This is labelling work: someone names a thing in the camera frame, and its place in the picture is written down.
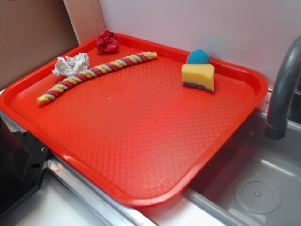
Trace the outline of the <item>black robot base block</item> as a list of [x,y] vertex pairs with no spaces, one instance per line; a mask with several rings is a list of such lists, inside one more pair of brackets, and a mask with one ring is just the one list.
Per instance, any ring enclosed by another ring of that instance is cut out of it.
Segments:
[[0,120],[1,216],[40,189],[49,154],[49,148],[32,133],[12,132]]

